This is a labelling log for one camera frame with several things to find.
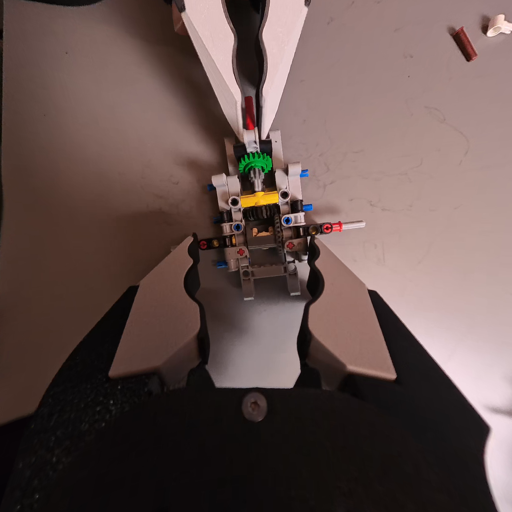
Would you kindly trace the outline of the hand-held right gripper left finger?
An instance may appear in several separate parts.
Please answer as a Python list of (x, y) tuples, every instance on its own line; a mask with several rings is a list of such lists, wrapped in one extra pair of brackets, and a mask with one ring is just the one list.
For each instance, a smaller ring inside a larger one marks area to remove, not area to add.
[(209, 358), (200, 288), (199, 242), (187, 237), (139, 284), (110, 368), (111, 379), (156, 373), (168, 387), (184, 383)]

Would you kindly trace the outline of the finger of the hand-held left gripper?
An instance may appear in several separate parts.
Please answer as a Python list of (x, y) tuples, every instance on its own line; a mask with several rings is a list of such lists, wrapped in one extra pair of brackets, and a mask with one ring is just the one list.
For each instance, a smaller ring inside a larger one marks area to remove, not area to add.
[(242, 92), (235, 66), (237, 37), (225, 1), (181, 1), (181, 15), (223, 113), (243, 140)]
[(307, 1), (263, 2), (259, 28), (262, 71), (258, 86), (262, 138), (268, 136), (277, 113), (307, 13)]

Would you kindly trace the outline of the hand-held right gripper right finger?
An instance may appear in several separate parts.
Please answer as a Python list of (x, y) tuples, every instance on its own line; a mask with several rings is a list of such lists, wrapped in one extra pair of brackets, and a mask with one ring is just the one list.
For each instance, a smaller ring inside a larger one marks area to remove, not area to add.
[(347, 375), (394, 381), (366, 285), (319, 238), (309, 244), (310, 301), (298, 333), (300, 387), (337, 389)]

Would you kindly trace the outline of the toy brick model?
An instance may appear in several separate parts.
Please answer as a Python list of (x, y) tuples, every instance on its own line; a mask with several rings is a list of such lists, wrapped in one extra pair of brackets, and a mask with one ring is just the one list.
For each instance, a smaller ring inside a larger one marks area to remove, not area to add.
[(243, 141), (225, 140), (229, 173), (212, 176), (208, 184), (217, 195), (214, 223), (220, 234), (199, 240), (198, 246), (223, 251), (216, 266), (240, 276), (246, 301), (254, 299), (254, 281), (260, 278), (285, 277), (289, 294), (300, 295), (297, 266), (308, 258), (309, 239), (366, 223), (307, 223), (313, 206), (303, 201), (301, 180), (309, 171), (299, 162), (285, 163), (279, 130), (260, 137), (253, 98), (244, 100)]

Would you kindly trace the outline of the brown toy axle connector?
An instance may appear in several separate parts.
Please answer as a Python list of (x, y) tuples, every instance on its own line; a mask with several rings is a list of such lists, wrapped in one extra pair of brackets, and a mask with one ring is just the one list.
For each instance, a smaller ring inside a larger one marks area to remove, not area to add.
[(464, 26), (456, 29), (451, 36), (467, 62), (472, 62), (477, 58), (477, 50), (471, 42)]

